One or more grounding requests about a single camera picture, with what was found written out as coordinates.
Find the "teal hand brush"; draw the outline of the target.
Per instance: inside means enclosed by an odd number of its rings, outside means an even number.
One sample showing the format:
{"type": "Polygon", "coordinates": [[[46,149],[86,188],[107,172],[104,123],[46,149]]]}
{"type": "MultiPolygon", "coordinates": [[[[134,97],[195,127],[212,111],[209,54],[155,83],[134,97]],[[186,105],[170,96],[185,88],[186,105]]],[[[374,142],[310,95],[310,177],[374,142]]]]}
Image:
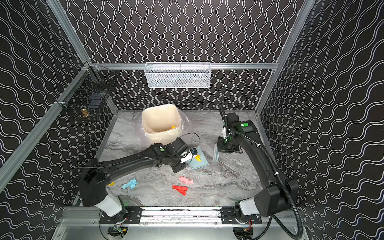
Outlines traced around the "teal hand brush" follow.
{"type": "Polygon", "coordinates": [[[213,152],[213,162],[217,162],[219,160],[219,148],[218,148],[218,144],[216,143],[214,145],[214,152],[213,152]]]}

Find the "teal dustpan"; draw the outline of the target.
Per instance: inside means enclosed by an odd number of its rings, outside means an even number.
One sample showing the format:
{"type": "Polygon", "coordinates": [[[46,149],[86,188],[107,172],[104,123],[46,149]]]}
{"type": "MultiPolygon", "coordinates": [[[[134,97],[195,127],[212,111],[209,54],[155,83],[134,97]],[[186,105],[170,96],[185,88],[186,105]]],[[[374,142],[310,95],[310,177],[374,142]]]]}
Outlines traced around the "teal dustpan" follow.
{"type": "Polygon", "coordinates": [[[190,163],[188,164],[188,166],[193,170],[197,170],[209,165],[209,162],[205,157],[203,151],[201,150],[201,147],[197,147],[196,150],[197,150],[197,155],[194,156],[190,161],[190,163]]]}

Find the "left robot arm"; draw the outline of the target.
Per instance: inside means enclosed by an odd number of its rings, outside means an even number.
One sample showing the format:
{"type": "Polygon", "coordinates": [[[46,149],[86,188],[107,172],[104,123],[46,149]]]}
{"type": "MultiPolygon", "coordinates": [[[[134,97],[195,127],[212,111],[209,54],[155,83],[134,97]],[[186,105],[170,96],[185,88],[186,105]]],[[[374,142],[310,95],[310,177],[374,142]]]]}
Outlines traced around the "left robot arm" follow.
{"type": "Polygon", "coordinates": [[[124,212],[122,201],[107,191],[113,181],[146,168],[170,166],[174,173],[185,168],[182,159],[186,158],[191,147],[181,138],[172,143],[152,144],[142,152],[112,161],[89,161],[81,167],[78,180],[80,196],[84,207],[97,207],[109,217],[124,212]]]}

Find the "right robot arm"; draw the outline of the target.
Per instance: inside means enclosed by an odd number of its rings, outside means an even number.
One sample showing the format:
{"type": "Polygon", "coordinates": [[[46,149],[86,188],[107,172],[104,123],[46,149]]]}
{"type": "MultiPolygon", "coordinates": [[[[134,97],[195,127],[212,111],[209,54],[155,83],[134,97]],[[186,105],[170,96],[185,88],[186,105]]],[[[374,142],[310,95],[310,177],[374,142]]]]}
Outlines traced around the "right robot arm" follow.
{"type": "Polygon", "coordinates": [[[222,106],[219,112],[223,120],[223,135],[218,137],[217,152],[246,153],[260,178],[263,190],[254,197],[239,201],[236,206],[241,218],[251,215],[269,217],[286,210],[293,210],[296,218],[300,213],[296,205],[299,185],[289,180],[261,141],[255,124],[240,121],[235,113],[226,113],[222,106]]]}

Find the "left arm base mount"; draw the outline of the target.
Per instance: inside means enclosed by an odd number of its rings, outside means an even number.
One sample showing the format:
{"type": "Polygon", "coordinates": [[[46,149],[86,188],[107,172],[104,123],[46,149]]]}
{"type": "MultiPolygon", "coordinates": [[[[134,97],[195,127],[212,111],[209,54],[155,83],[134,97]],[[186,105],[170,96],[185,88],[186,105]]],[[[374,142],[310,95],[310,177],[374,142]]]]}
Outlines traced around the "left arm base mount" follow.
{"type": "Polygon", "coordinates": [[[106,213],[101,212],[99,219],[100,224],[139,224],[141,220],[143,209],[140,207],[126,207],[113,217],[109,217],[106,213]]]}

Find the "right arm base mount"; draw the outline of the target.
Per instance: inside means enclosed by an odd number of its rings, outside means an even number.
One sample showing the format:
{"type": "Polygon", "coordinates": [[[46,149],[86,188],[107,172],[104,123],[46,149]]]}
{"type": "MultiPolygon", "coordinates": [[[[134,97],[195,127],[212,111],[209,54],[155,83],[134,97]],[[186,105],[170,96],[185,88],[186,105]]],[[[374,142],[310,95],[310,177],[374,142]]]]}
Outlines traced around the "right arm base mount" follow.
{"type": "Polygon", "coordinates": [[[258,215],[244,215],[240,208],[234,207],[222,207],[218,213],[218,217],[221,219],[223,225],[261,225],[262,219],[258,215]]]}

